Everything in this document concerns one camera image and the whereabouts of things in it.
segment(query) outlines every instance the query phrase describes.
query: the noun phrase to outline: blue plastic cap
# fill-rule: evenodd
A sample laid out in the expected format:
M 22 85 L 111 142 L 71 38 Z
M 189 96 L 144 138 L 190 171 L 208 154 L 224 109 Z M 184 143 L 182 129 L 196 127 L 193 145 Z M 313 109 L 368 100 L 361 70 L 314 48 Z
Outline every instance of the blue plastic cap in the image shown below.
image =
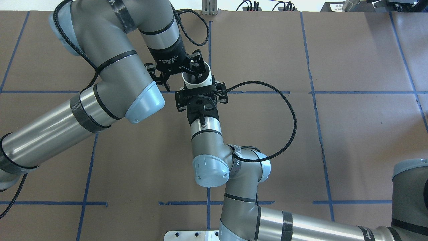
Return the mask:
M 76 34 L 74 33 L 73 23 L 71 21 L 71 2 L 64 5 L 58 12 L 58 22 L 64 31 L 65 35 L 70 39 L 74 45 L 76 45 L 79 49 L 82 49 L 77 42 Z M 72 54 L 79 56 L 79 54 L 70 46 L 68 43 L 62 38 L 61 34 L 56 29 L 54 23 L 54 13 L 51 13 L 49 16 L 49 25 L 55 36 L 61 41 L 62 45 Z
M 417 168 L 417 167 L 423 167 L 428 166 L 428 160 L 427 159 L 410 159 L 410 160 L 404 160 L 399 163 L 397 163 L 394 166 L 394 174 L 392 175 L 392 179 L 394 180 L 394 177 L 404 171 Z
M 218 229 L 218 238 L 220 240 L 227 240 L 227 241 L 247 241 L 246 239 L 243 239 L 236 235 L 234 232 L 230 231 L 224 224 L 220 221 L 220 227 Z
M 156 86 L 156 82 L 153 81 L 135 99 L 126 112 L 125 118 L 135 124 L 160 111 L 164 105 L 165 100 L 161 91 Z
M 259 159 L 263 159 L 267 157 L 265 154 L 255 151 L 256 155 L 259 157 Z M 262 161 L 262 177 L 259 180 L 259 183 L 264 182 L 268 179 L 270 174 L 270 160 Z
M 229 180 L 226 162 L 212 155 L 199 155 L 193 159 L 195 181 L 202 187 L 219 187 Z

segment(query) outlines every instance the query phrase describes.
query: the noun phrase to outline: light blue joint cap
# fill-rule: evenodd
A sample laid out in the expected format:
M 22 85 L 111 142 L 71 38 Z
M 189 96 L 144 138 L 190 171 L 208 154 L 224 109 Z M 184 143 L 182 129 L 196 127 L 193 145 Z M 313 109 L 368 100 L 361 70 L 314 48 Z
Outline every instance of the light blue joint cap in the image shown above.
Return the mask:
M 156 86 L 156 82 L 153 81 L 135 99 L 126 112 L 125 118 L 135 124 L 160 111 L 164 105 L 165 100 L 161 91 Z
M 226 228 L 224 224 L 220 221 L 220 228 L 218 229 L 218 238 L 221 241 L 247 241 L 236 235 L 234 232 L 230 231 L 230 229 Z
M 76 45 L 80 50 L 82 49 L 77 42 L 76 33 L 74 33 L 73 23 L 71 21 L 71 2 L 64 5 L 58 12 L 58 22 L 64 31 L 65 35 Z M 54 13 L 49 16 L 49 25 L 52 28 L 55 36 L 61 41 L 62 45 L 72 54 L 79 56 L 79 54 L 62 38 L 59 31 L 56 29 L 54 23 Z
M 212 155 L 199 155 L 193 159 L 195 181 L 202 187 L 219 187 L 229 180 L 226 162 Z
M 258 151 L 254 151 L 256 153 L 256 155 L 259 157 L 259 159 L 263 159 L 265 157 L 267 157 L 265 154 L 258 152 Z M 262 161 L 262 177 L 259 180 L 259 183 L 264 182 L 268 179 L 269 174 L 270 174 L 270 160 L 266 160 L 266 161 Z
M 428 160 L 427 159 L 410 159 L 410 160 L 404 160 L 400 161 L 394 166 L 394 174 L 392 175 L 392 179 L 394 180 L 394 177 L 404 171 L 417 168 L 417 167 L 423 167 L 428 166 Z

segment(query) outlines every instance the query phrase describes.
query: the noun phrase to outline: white floor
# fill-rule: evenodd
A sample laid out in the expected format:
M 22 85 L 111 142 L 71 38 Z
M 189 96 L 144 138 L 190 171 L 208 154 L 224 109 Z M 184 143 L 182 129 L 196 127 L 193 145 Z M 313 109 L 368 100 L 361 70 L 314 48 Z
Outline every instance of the white floor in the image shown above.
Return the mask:
M 62 0 L 0 0 L 0 10 L 12 11 L 53 11 Z M 292 3 L 302 12 L 319 12 L 326 0 L 293 0 Z M 201 9 L 201 0 L 171 0 L 175 9 L 191 8 Z M 223 10 L 235 11 L 241 0 L 219 0 L 218 8 Z M 259 1 L 263 11 L 271 11 L 277 2 L 271 0 Z

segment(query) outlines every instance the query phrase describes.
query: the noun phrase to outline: white label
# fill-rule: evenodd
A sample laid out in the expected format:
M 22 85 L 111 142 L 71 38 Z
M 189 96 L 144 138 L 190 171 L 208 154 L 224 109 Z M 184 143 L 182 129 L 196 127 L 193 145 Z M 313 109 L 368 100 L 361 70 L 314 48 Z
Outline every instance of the white label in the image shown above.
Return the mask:
M 331 11 L 333 12 L 343 12 L 342 6 L 343 6 L 343 3 L 330 4 Z

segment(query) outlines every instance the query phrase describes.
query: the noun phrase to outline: braided black cable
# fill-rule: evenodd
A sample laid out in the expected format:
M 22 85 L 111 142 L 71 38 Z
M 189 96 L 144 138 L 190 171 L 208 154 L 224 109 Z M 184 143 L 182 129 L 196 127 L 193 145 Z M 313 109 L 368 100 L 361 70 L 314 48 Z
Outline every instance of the braided black cable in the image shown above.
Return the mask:
M 201 15 L 199 15 L 197 12 L 195 12 L 195 11 L 193 11 L 193 10 L 191 10 L 191 9 L 179 9 L 179 10 L 175 10 L 175 8 L 172 6 L 172 4 L 171 4 L 171 7 L 172 7 L 172 12 L 173 12 L 173 14 L 174 14 L 174 17 L 175 17 L 175 19 L 177 20 L 177 23 L 180 25 L 180 28 L 181 28 L 181 30 L 183 31 L 183 34 L 184 34 L 184 36 L 186 36 L 186 38 L 190 41 L 190 42 L 192 42 L 194 45 L 196 45 L 196 46 L 202 46 L 202 45 L 204 45 L 204 44 L 206 44 L 207 42 L 208 42 L 208 38 L 209 38 L 209 36 L 210 36 L 210 30 L 209 30 L 209 28 L 208 28 L 208 24 L 207 24 L 207 22 L 205 21 L 205 19 L 203 18 L 203 17 L 201 17 Z M 185 12 L 191 12 L 191 13 L 193 13 L 194 15 L 196 15 L 200 20 L 202 20 L 202 22 L 205 24 L 205 27 L 206 27 L 206 29 L 207 29 L 207 37 L 205 38 L 205 41 L 204 42 L 202 42 L 202 43 L 197 43 L 197 42 L 195 42 L 192 38 L 190 38 L 189 37 L 189 35 L 187 34 L 187 32 L 186 32 L 186 30 L 184 30 L 184 26 L 183 26 L 183 23 L 181 22 L 181 17 L 180 17 L 180 14 L 183 14 L 183 13 L 185 13 Z
M 10 208 L 15 203 L 16 199 L 19 196 L 19 193 L 22 190 L 22 187 L 24 186 L 24 182 L 25 182 L 25 179 L 27 178 L 27 175 L 28 175 L 27 173 L 23 175 L 22 180 L 21 180 L 21 184 L 19 184 L 19 187 L 18 187 L 18 190 L 16 191 L 15 196 L 12 198 L 12 201 L 10 201 L 10 203 L 7 206 L 6 210 L 2 214 L 0 214 L 0 219 L 2 219 L 6 215 L 7 212 L 9 212 Z
M 261 84 L 261 85 L 269 87 L 270 89 L 272 89 L 275 92 L 277 92 L 282 97 L 282 99 L 287 103 L 287 106 L 288 106 L 288 108 L 289 108 L 289 110 L 291 112 L 291 116 L 293 117 L 293 132 L 291 133 L 290 139 L 288 140 L 288 142 L 286 143 L 286 145 L 283 148 L 281 148 L 281 150 L 277 151 L 275 154 L 272 154 L 272 155 L 270 155 L 268 157 L 261 158 L 261 159 L 258 159 L 258 160 L 252 160 L 252 159 L 245 159 L 245 158 L 238 157 L 236 155 L 235 150 L 232 152 L 232 156 L 234 158 L 240 160 L 240 161 L 249 162 L 249 163 L 258 163 L 258 162 L 266 161 L 266 160 L 269 160 L 269 159 L 272 159 L 272 158 L 278 156 L 279 154 L 281 154 L 282 152 L 284 152 L 291 145 L 291 143 L 293 142 L 294 136 L 296 135 L 297 120 L 296 120 L 296 114 L 294 113 L 293 107 L 291 106 L 291 104 L 288 101 L 288 99 L 284 96 L 283 93 L 281 93 L 281 91 L 279 91 L 277 88 L 275 88 L 274 86 L 272 86 L 272 85 L 270 85 L 268 83 L 264 83 L 264 82 L 261 82 L 261 81 L 246 81 L 246 82 L 242 82 L 240 84 L 237 84 L 237 85 L 233 86 L 232 88 L 227 89 L 226 92 L 230 92 L 230 91 L 232 91 L 232 90 L 234 90 L 234 89 L 236 89 L 236 88 L 238 88 L 240 86 L 246 85 L 246 84 Z
M 63 0 L 60 4 L 58 4 L 58 6 L 56 6 L 55 10 L 53 11 L 53 22 L 55 23 L 55 27 L 58 30 L 59 34 L 61 35 L 61 37 L 65 40 L 65 42 L 70 45 L 70 47 L 73 48 L 74 51 L 76 51 L 80 56 L 83 57 L 83 59 L 86 60 L 86 62 L 88 62 L 92 68 L 94 68 L 95 70 L 95 75 L 92 78 L 91 82 L 88 84 L 88 86 L 84 89 L 88 89 L 89 87 L 91 87 L 94 83 L 95 80 L 97 79 L 98 75 L 99 75 L 99 71 L 97 66 L 89 59 L 89 57 L 82 51 L 80 50 L 68 37 L 67 35 L 64 33 L 64 31 L 62 30 L 61 26 L 59 25 L 59 21 L 58 21 L 58 13 L 60 11 L 60 9 L 65 6 L 67 3 L 71 2 L 72 0 Z

